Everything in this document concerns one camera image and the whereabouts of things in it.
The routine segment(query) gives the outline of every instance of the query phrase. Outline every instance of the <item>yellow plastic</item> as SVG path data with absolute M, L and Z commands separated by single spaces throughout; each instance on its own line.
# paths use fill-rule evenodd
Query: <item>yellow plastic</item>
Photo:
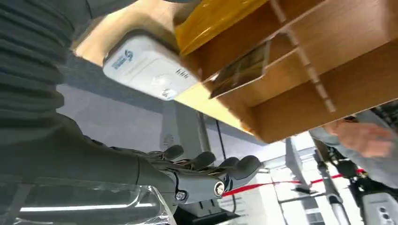
M 176 27 L 180 54 L 186 56 L 242 20 L 268 0 L 202 0 Z

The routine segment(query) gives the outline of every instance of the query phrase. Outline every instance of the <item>gray shirt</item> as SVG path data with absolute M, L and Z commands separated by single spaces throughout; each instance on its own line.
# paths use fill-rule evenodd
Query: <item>gray shirt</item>
M 374 123 L 380 127 L 391 127 L 371 110 L 356 114 L 358 122 Z M 348 149 L 340 144 L 336 136 L 332 136 L 322 127 L 310 130 L 313 138 L 318 139 L 330 147 L 336 148 L 343 156 L 349 158 L 356 165 L 362 167 L 369 177 L 391 188 L 398 188 L 398 134 L 394 131 L 392 141 L 393 149 L 388 157 L 363 157 L 360 153 Z

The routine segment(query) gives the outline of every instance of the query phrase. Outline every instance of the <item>black cable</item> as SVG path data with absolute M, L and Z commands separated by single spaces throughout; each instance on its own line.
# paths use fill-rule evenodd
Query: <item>black cable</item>
M 226 160 L 226 159 L 227 159 L 227 155 L 225 154 L 224 142 L 222 141 L 220 123 L 218 122 L 218 120 L 215 120 L 215 124 L 217 125 L 218 137 L 220 138 L 220 145 L 221 145 L 222 155 L 224 156 L 224 160 Z M 233 204 L 234 204 L 234 208 L 233 208 L 233 210 L 232 210 L 232 213 L 235 213 L 235 212 L 236 212 L 236 199 L 235 199 L 235 195 L 232 195 L 232 202 L 233 202 Z

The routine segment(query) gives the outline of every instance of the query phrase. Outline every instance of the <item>clear plastic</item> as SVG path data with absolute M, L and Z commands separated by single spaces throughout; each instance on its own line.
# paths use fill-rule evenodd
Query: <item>clear plastic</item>
M 0 181 L 0 224 L 176 225 L 155 187 L 88 183 Z

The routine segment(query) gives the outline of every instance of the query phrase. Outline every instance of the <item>human hand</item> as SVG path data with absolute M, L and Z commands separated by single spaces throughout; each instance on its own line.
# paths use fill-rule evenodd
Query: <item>human hand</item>
M 372 123 L 352 123 L 343 120 L 324 126 L 331 135 L 338 137 L 348 149 L 359 152 L 364 157 L 386 157 L 392 148 L 391 131 Z

